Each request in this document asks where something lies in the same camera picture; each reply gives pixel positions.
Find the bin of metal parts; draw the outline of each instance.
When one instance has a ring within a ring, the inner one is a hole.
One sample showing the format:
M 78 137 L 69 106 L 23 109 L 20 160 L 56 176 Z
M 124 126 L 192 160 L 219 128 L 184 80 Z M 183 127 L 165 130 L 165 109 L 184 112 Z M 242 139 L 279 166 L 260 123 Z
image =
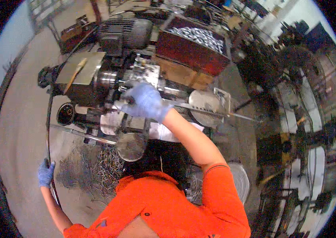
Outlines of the bin of metal parts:
M 225 40 L 209 27 L 173 14 L 159 29 L 156 56 L 216 76 L 230 62 Z

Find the black hose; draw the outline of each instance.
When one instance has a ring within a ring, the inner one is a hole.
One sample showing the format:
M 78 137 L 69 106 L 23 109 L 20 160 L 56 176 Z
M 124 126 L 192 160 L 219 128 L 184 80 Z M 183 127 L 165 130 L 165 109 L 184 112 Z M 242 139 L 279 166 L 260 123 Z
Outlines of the black hose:
M 98 26 L 94 27 L 94 29 L 92 29 L 74 48 L 73 50 L 70 52 L 69 56 L 66 58 L 66 60 L 60 65 L 60 68 L 58 69 L 58 72 L 60 72 L 61 67 L 64 67 L 65 63 L 67 62 L 67 60 L 74 54 L 75 50 L 77 50 L 77 48 L 82 44 L 82 42 L 84 42 L 86 40 L 86 38 L 91 35 L 96 29 L 98 28 Z M 49 164 L 51 164 L 51 159 L 50 159 L 50 114 L 51 114 L 51 106 L 53 104 L 53 97 L 54 97 L 54 92 L 55 92 L 55 86 L 54 86 L 54 82 L 49 82 L 50 83 L 50 97 L 49 97 L 49 102 L 48 102 L 48 112 L 47 112 L 47 122 L 46 122 L 46 128 L 47 128 L 47 143 L 46 143 L 46 147 L 47 147 L 47 160 L 49 162 Z M 54 179 L 51 180 L 51 186 L 53 189 L 53 193 L 54 193 L 54 197 L 56 199 L 56 202 L 58 204 L 58 206 L 62 209 L 61 207 L 61 203 L 60 203 L 60 199 L 58 198 L 58 194 L 57 194 L 57 190 L 56 190 L 56 185 L 54 183 Z
M 47 127 L 47 159 L 49 164 L 51 164 L 50 160 L 50 114 L 51 114 L 51 106 L 53 104 L 53 97 L 54 97 L 54 85 L 53 83 L 50 84 L 50 97 L 49 97 L 49 102 L 48 102 L 48 112 L 47 112 L 47 122 L 46 122 L 46 127 Z M 56 199 L 57 205 L 62 209 L 60 200 L 58 198 L 57 190 L 56 190 L 56 185 L 54 184 L 54 179 L 51 180 L 51 186 L 53 189 L 54 197 Z

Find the concrete floor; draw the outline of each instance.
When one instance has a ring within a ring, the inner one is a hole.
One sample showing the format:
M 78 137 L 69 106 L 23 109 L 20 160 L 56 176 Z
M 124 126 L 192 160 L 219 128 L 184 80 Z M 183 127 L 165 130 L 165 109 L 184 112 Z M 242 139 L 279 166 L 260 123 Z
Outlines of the concrete floor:
M 127 2 L 119 11 L 131 4 Z M 55 17 L 58 31 L 75 23 L 75 19 L 89 12 L 89 3 L 77 1 L 72 7 Z M 103 18 L 107 12 L 102 10 Z M 53 224 L 38 188 L 37 169 L 45 157 L 45 121 L 49 95 L 47 89 L 37 86 L 37 74 L 44 66 L 54 66 L 61 62 L 59 48 L 48 29 L 43 29 L 28 45 L 16 75 L 8 88 L 0 114 L 0 175 L 7 189 L 9 207 L 16 218 L 16 225 L 24 237 L 62 237 Z M 248 99 L 245 86 L 234 64 L 218 76 L 218 86 L 228 92 L 238 102 Z M 56 110 L 64 102 L 65 96 L 54 100 L 51 123 L 56 123 Z M 254 115 L 250 104 L 240 111 L 245 116 Z M 224 131 L 224 139 L 216 144 L 227 160 L 239 158 L 251 182 L 251 191 L 246 211 L 253 218 L 259 204 L 259 190 L 255 187 L 256 145 L 254 124 L 231 118 Z M 51 129 L 51 158 L 57 162 L 68 155 L 72 148 L 82 144 L 82 138 Z M 62 208 L 73 223 L 90 226 L 104 209 L 103 204 L 91 202 L 91 195 L 80 190 L 68 190 L 56 183 Z

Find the forearm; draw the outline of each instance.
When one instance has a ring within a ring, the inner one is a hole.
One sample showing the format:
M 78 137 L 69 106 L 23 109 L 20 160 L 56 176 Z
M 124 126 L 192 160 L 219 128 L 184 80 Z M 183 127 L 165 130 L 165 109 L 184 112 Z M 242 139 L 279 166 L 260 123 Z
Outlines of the forearm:
M 54 223 L 56 224 L 59 231 L 63 233 L 64 229 L 71 227 L 73 223 L 62 211 L 62 209 L 57 205 L 56 200 L 53 198 L 50 189 L 44 186 L 41 186 L 40 189 Z
M 186 121 L 175 109 L 171 109 L 167 113 L 163 125 L 180 140 L 203 171 L 213 164 L 226 163 L 216 145 L 199 129 Z

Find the blue glove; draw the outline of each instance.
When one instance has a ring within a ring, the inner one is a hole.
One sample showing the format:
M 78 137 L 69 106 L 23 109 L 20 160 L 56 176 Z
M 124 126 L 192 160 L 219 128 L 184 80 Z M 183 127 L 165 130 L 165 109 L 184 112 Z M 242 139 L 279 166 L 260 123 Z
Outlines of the blue glove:
M 173 107 L 161 99 L 160 93 L 150 83 L 136 80 L 127 81 L 133 88 L 122 94 L 123 98 L 133 98 L 135 104 L 115 101 L 114 105 L 133 117 L 152 118 L 162 123 L 168 111 Z
M 48 166 L 48 160 L 45 158 L 44 162 L 40 164 L 38 168 L 38 185 L 50 188 L 50 182 L 53 179 L 54 167 L 56 167 L 56 162 L 52 162 Z

